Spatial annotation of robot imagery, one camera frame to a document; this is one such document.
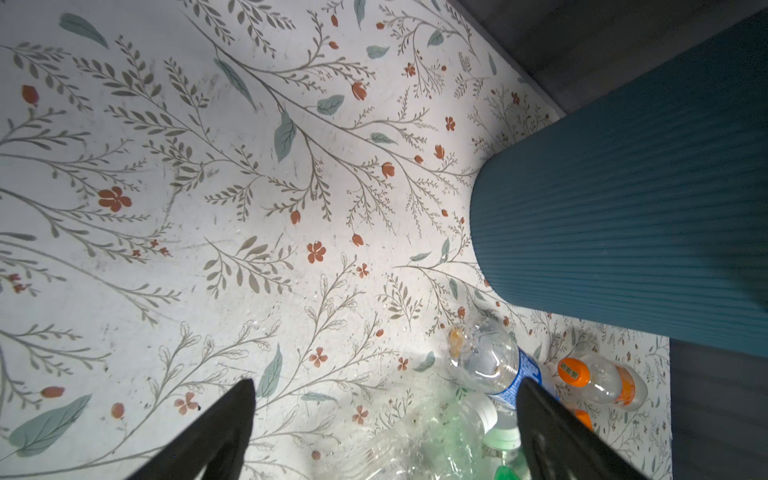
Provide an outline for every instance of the bottle with orange cap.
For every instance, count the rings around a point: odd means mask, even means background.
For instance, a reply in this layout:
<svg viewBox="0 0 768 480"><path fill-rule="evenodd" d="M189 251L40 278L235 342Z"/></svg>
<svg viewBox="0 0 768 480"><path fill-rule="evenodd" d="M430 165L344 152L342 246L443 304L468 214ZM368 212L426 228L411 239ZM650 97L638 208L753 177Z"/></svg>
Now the bottle with orange cap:
<svg viewBox="0 0 768 480"><path fill-rule="evenodd" d="M558 364L558 375L585 402L637 410L648 396L643 379L629 365L612 362L597 353Z"/></svg>

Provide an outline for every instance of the orange label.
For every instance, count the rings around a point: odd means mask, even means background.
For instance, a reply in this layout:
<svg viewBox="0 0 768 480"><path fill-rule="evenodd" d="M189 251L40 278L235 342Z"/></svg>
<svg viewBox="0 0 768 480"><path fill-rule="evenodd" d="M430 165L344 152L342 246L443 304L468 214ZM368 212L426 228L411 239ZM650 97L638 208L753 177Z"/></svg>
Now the orange label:
<svg viewBox="0 0 768 480"><path fill-rule="evenodd" d="M632 374L622 366L616 365L616 370L621 375L621 395L616 399L616 405L627 406L634 400L634 379Z"/></svg>

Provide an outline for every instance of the ribbed teal bin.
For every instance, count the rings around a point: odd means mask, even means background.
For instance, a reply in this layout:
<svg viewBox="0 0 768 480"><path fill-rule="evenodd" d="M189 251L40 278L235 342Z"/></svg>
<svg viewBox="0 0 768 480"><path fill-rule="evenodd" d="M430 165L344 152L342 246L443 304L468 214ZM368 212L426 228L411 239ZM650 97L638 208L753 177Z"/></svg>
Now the ribbed teal bin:
<svg viewBox="0 0 768 480"><path fill-rule="evenodd" d="M768 356L768 15L495 155L469 219L510 303Z"/></svg>

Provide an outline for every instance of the floral pattern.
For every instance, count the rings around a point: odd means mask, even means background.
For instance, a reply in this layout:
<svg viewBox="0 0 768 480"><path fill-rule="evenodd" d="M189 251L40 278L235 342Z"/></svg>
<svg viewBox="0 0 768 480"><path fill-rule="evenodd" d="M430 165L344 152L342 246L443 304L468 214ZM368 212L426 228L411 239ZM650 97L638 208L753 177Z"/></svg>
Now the floral pattern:
<svg viewBox="0 0 768 480"><path fill-rule="evenodd" d="M475 316L550 369L632 365L640 410L582 408L671 477L668 340L513 306L478 268L475 175L557 116L450 3L0 12L2 478L127 476L242 378L243 478L311 478L466 394L439 357Z"/></svg>

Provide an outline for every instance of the floral tablecloth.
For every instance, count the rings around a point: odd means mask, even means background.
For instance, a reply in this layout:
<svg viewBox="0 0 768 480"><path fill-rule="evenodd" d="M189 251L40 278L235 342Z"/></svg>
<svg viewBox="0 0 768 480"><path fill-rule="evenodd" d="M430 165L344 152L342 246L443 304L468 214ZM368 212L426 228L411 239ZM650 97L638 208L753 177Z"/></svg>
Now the floral tablecloth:
<svg viewBox="0 0 768 480"><path fill-rule="evenodd" d="M244 478L312 478L489 315L631 364L602 438L671 478L666 338L507 304L483 161L557 119L443 0L3 0L0 478L125 476L238 379Z"/></svg>

